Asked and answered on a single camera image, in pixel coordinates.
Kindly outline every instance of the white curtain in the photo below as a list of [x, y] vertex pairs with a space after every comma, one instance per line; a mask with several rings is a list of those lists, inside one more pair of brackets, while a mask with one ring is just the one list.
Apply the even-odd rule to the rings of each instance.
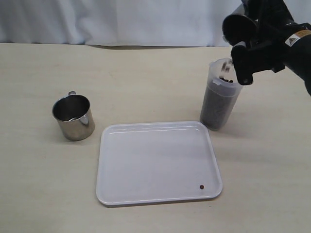
[[[311, 1], [286, 0], [299, 23]], [[240, 0], [0, 0], [0, 42], [226, 46], [222, 20]]]

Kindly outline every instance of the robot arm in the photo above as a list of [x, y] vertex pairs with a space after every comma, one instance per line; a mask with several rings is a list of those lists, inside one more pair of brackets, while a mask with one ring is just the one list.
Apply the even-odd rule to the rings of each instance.
[[297, 24], [283, 0], [242, 0], [223, 21], [224, 39], [233, 46], [232, 62], [241, 85], [253, 73], [288, 67], [311, 95], [311, 25]]

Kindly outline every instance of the warning label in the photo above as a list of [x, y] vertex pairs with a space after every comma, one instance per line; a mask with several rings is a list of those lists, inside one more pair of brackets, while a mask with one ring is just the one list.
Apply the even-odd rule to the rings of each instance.
[[298, 40], [300, 40], [302, 37], [305, 37], [307, 35], [311, 35], [310, 30], [302, 30], [298, 31], [295, 34], [291, 35], [286, 41], [285, 44], [288, 46], [293, 46]]

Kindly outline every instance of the metal cup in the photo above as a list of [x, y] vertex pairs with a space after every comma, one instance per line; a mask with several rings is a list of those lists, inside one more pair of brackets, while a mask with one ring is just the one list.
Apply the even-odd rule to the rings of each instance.
[[83, 140], [95, 129], [89, 100], [74, 91], [58, 100], [53, 106], [52, 113], [68, 140]]

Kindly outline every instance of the beige tabletop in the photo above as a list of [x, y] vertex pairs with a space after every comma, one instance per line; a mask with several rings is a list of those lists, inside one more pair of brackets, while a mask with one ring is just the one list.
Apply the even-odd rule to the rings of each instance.
[[[211, 132], [224, 182], [204, 202], [106, 208], [95, 195], [111, 124], [199, 120], [208, 64], [230, 48], [0, 45], [1, 233], [310, 232], [311, 97], [288, 69], [244, 87]], [[64, 139], [52, 105], [87, 96], [96, 123]]]

